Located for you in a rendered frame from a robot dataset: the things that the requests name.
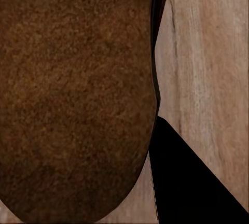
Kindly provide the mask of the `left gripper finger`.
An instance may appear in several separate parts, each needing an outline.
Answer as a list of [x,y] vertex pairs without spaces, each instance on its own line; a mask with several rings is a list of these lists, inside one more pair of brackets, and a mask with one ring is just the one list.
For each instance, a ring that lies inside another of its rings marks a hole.
[[249,224],[249,213],[159,116],[149,157],[159,224]]

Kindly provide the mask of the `sandal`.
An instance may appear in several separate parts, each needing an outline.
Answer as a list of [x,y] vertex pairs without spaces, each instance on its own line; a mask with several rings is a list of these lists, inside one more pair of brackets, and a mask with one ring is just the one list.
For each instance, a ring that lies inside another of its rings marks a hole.
[[139,178],[166,0],[0,0],[0,200],[25,224],[94,224]]

